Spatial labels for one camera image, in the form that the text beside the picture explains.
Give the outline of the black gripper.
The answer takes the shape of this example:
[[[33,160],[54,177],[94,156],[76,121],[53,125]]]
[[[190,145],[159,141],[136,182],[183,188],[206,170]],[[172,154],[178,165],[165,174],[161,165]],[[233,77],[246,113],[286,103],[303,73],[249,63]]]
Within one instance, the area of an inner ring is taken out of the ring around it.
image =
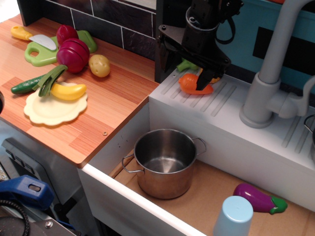
[[[160,25],[157,43],[163,72],[172,71],[181,57],[202,68],[196,90],[204,90],[213,78],[220,78],[230,66],[230,59],[216,44],[218,26],[209,28],[194,16],[186,17],[184,28]]]

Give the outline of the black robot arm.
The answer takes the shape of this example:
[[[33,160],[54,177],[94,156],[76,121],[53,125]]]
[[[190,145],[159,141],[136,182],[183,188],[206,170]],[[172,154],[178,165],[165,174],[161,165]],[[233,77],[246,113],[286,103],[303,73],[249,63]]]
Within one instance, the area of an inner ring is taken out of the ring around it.
[[[241,0],[162,0],[157,3],[156,80],[168,72],[180,58],[202,69],[196,90],[203,90],[212,79],[221,78],[231,64],[218,47],[229,44],[233,37],[220,40],[219,25],[228,22],[235,34],[232,17],[239,14]]]

